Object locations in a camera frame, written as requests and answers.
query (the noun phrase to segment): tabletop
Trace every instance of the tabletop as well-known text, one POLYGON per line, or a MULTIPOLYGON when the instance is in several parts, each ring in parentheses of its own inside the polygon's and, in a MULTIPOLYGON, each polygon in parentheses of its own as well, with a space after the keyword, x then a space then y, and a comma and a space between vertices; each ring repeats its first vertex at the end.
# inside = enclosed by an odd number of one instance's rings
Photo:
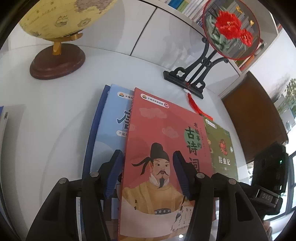
MULTIPOLYGON (((193 111, 182 88, 163 79, 167 69, 112 51, 81 47, 86 61, 80 69, 54 80, 34 79, 30 64, 47 46, 0 54, 0 104, 9 111, 1 180, 10 218, 22 239, 56 182, 62 177, 81 178, 90 127, 105 85, 138 87, 193 111)), ((242 147, 221 99, 207 88, 203 95, 203 100, 193 99, 230 132, 239 180, 248 183, 242 147)))

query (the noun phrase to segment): yellow robe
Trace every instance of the yellow robe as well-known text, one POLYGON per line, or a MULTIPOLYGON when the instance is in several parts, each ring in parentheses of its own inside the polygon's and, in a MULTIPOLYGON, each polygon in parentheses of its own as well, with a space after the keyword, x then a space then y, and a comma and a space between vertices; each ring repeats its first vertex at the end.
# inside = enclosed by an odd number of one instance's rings
MULTIPOLYGON (((146 181, 135 188, 125 187, 122 191, 122 197, 136 210, 147 214, 155 214, 156 210, 159 209, 170 209, 170 212, 179 210, 184 196, 170 183, 158 188, 150 181, 146 181)), ((186 202, 183 205, 191 206, 189 201, 185 200, 186 202)), ((119 234, 118 239, 120 241, 158 241, 185 233, 186 230, 178 229, 169 235, 155 238, 136 238, 119 234)))

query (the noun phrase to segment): gold globe bracket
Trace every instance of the gold globe bracket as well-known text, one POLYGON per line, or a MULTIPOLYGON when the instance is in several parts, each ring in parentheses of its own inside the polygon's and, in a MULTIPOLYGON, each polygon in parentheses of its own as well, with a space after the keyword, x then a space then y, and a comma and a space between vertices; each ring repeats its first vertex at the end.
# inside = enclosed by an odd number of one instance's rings
POLYGON ((60 55, 62 53, 62 42, 74 41, 81 38, 83 33, 74 33, 65 37, 46 39, 54 42, 52 46, 52 55, 60 55))

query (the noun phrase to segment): brown round base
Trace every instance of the brown round base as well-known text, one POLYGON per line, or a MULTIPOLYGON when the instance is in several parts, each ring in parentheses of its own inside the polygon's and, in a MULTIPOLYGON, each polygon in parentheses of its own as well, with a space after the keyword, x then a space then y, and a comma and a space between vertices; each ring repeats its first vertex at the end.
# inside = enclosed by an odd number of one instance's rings
POLYGON ((62 44, 60 55, 53 55, 52 46, 49 46, 36 55, 30 74, 39 80, 51 80, 74 72, 84 61, 84 52, 74 44, 62 44))

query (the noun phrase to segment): goatee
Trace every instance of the goatee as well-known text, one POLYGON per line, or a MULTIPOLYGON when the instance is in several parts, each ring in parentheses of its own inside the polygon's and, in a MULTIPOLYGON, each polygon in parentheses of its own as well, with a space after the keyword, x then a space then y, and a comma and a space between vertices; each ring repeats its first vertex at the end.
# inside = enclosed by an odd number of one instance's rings
POLYGON ((164 185, 164 183, 165 183, 165 179, 162 177, 162 178, 160 178, 159 179, 159 188, 162 188, 163 187, 163 185, 164 185))

